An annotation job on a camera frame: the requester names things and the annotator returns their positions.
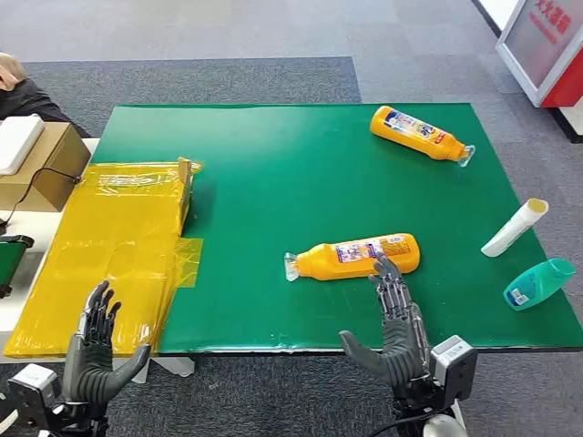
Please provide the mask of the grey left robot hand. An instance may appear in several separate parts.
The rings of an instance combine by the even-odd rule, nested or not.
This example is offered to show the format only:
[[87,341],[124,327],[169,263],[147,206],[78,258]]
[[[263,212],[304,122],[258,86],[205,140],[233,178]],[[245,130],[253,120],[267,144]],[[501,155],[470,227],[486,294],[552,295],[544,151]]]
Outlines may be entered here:
[[121,303],[110,305],[114,290],[104,279],[91,290],[70,338],[65,361],[63,391],[68,402],[102,406],[111,401],[141,371],[151,347],[137,346],[132,356],[113,368],[112,335]]

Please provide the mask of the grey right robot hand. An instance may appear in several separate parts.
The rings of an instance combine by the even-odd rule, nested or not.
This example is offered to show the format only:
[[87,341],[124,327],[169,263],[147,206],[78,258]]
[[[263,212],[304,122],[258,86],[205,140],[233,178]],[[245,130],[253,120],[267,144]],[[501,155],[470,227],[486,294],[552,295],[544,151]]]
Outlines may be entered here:
[[416,333],[415,305],[400,271],[381,251],[369,277],[380,307],[382,351],[365,347],[348,330],[339,332],[344,353],[373,376],[393,388],[426,374],[422,340]]

